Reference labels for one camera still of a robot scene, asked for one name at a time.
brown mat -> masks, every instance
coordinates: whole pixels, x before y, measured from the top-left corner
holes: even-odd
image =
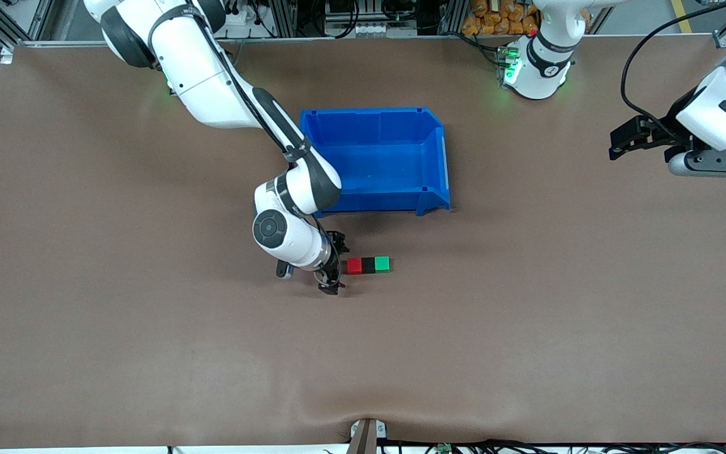
[[[259,130],[198,124],[108,49],[0,66],[0,448],[397,439],[726,440],[726,180],[607,159],[637,38],[589,38],[521,100],[458,41],[247,46],[300,109],[428,106],[455,210],[332,216],[389,275],[323,296],[274,277]],[[665,112],[723,52],[654,40],[631,96]]]

blue plastic bin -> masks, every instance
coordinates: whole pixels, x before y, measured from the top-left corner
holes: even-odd
[[[340,174],[331,209],[450,209],[444,126],[426,107],[302,111],[301,129]]]

red block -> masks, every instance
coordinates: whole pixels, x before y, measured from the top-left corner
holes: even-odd
[[[346,261],[346,274],[348,274],[348,275],[363,274],[363,262],[360,259],[348,259]]]

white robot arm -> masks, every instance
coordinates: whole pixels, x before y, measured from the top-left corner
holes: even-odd
[[[335,204],[340,177],[273,96],[240,77],[214,40],[212,30],[225,21],[222,0],[109,2],[86,0],[86,7],[116,55],[131,66],[163,71],[199,122],[261,127],[279,145],[289,167],[254,192],[254,239],[279,259],[280,277],[289,277],[294,265],[314,271],[319,288],[337,294],[345,237],[305,218]]]
[[[671,146],[665,161],[675,175],[726,177],[726,58],[660,119],[637,115],[614,130],[609,156]]]
[[[504,84],[530,100],[544,100],[565,83],[570,57],[584,37],[582,10],[614,6],[626,0],[534,0],[542,22],[534,37],[511,44],[517,57]]]

green block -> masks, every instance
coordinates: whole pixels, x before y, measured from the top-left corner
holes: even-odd
[[[391,259],[387,255],[380,255],[374,258],[374,270],[378,273],[391,271]]]

